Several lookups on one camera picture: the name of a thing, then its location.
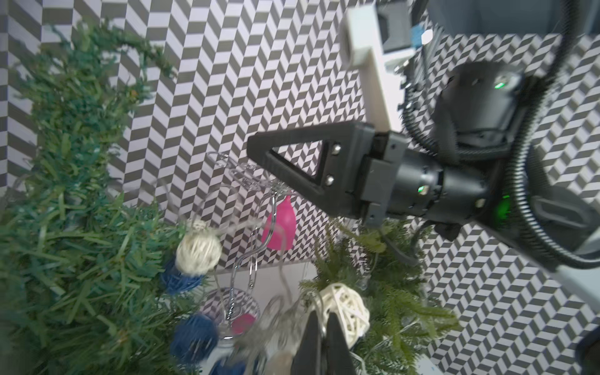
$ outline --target chevron patterned backdrop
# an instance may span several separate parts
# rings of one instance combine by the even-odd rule
[[[556,36],[445,37],[430,67],[433,106],[450,72],[466,61],[523,64],[544,74]],[[600,210],[600,37],[583,37],[569,61],[569,77],[535,134],[544,165]],[[428,111],[419,111],[424,129]],[[574,348],[600,323],[590,307],[514,250],[477,226],[464,226],[452,243],[425,243],[432,294],[461,316],[464,329],[428,352],[448,374],[578,374]]]
[[[2,16],[2,61],[36,52],[40,43],[59,39],[51,25],[70,38],[81,19],[110,19],[127,31],[164,46],[178,71],[176,79],[149,77],[156,96],[143,103],[118,144],[111,175],[135,205],[154,197],[167,206],[167,218],[202,211],[217,224],[241,215],[265,217],[263,194],[240,189],[207,193],[232,179],[206,159],[211,151],[247,161],[245,140],[257,131],[361,118],[357,72],[341,70],[337,29],[349,4],[210,0],[9,0]],[[30,168],[35,129],[27,118],[31,104],[18,97],[14,78],[0,71],[0,186],[12,186]],[[115,67],[114,84],[140,74],[137,56],[124,53]],[[304,170],[313,172],[315,145],[281,150]],[[161,179],[167,185],[157,187]],[[326,215],[310,202],[293,197],[298,213],[294,252],[287,260],[311,257],[314,236]],[[248,248],[249,233],[224,239],[221,267],[230,267]],[[273,262],[276,253],[259,254]]]
[[[19,98],[6,66],[17,56],[67,38],[87,18],[114,25],[164,46],[178,69],[167,80],[150,71],[157,94],[145,102],[119,142],[110,172],[129,204],[156,197],[173,203],[168,218],[201,211],[216,224],[232,217],[266,216],[261,193],[240,189],[209,193],[232,179],[207,158],[225,152],[247,161],[244,142],[256,131],[361,119],[358,75],[341,69],[337,29],[346,7],[335,1],[210,0],[8,0],[0,4],[0,193],[30,168],[35,128],[31,104]],[[430,67],[437,95],[446,73],[476,59],[501,59],[542,74],[556,37],[445,37]],[[584,37],[571,57],[567,85],[536,133],[544,162],[558,184],[600,208],[600,38]],[[137,57],[120,56],[114,84],[139,74]],[[431,126],[421,109],[422,126]],[[318,145],[281,149],[311,173]],[[167,188],[157,187],[161,178]],[[292,199],[298,216],[293,251],[286,260],[309,259],[326,215],[310,202]],[[247,232],[224,241],[221,267],[248,247]],[[466,226],[453,243],[432,236],[426,243],[430,287],[442,304],[461,314],[465,329],[428,348],[448,374],[575,374],[574,343],[600,321],[596,312],[526,259]],[[277,254],[266,251],[259,262]]]

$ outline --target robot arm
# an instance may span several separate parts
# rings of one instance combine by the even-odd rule
[[[341,24],[342,57],[359,70],[368,123],[257,133],[248,139],[248,156],[330,216],[371,227],[386,217],[419,216],[448,240],[474,222],[550,271],[561,264],[598,267],[600,214],[551,186],[530,145],[576,40],[576,3],[565,1],[566,33],[546,77],[499,62],[457,66],[432,113],[434,137],[421,133],[413,115],[415,49],[406,2],[350,9]],[[402,128],[427,153],[409,149]],[[315,176],[273,151],[315,141],[322,141]]]

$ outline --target black and white wall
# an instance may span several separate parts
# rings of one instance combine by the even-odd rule
[[[7,0],[0,4],[0,193],[30,168],[35,127],[31,103],[19,98],[7,66],[41,43],[55,43],[50,26],[70,37],[82,18],[113,24],[164,46],[178,70],[174,80],[150,72],[156,96],[143,103],[119,142],[110,172],[122,181],[129,204],[156,197],[166,205],[167,182],[178,212],[267,214],[261,194],[223,190],[205,201],[223,169],[211,151],[247,161],[245,140],[256,131],[362,119],[358,74],[341,68],[337,29],[354,2],[278,0]],[[445,37],[430,67],[439,93],[446,73],[477,59],[504,60],[542,74],[555,36]],[[544,163],[558,184],[600,208],[600,37],[583,37],[570,60],[566,86],[536,133]],[[133,54],[120,56],[114,83],[139,74]],[[421,112],[423,126],[428,115]],[[290,146],[287,156],[314,170],[318,150]],[[288,261],[313,255],[314,237],[327,217],[304,199],[293,199],[298,230]],[[462,316],[465,329],[431,345],[429,354],[448,374],[577,373],[574,342],[596,326],[596,312],[543,271],[489,237],[466,226],[453,243],[426,244],[432,292]],[[223,268],[248,247],[248,233],[226,238]],[[276,254],[260,254],[271,263]]]

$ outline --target screw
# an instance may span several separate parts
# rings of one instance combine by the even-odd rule
[[[334,144],[333,148],[331,149],[331,155],[337,155],[339,154],[341,151],[341,144],[336,143]]]

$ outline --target pink ornament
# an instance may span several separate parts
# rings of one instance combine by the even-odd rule
[[[269,234],[269,225],[271,223],[273,215],[269,216],[266,221],[266,227],[263,230],[262,242],[266,241],[266,237]],[[281,233],[277,231],[273,231],[273,237],[267,244],[267,247],[272,250],[281,250],[284,248],[285,250],[290,250],[292,248],[292,244],[294,242],[294,237],[296,236],[296,214],[294,213],[294,208],[292,207],[292,198],[287,196],[283,202],[277,205],[277,219],[275,223],[283,229],[283,232],[286,235],[286,243],[285,247],[283,247],[283,236]]]
[[[231,322],[231,330],[234,335],[241,335],[252,327],[256,318],[250,314],[242,314]]]

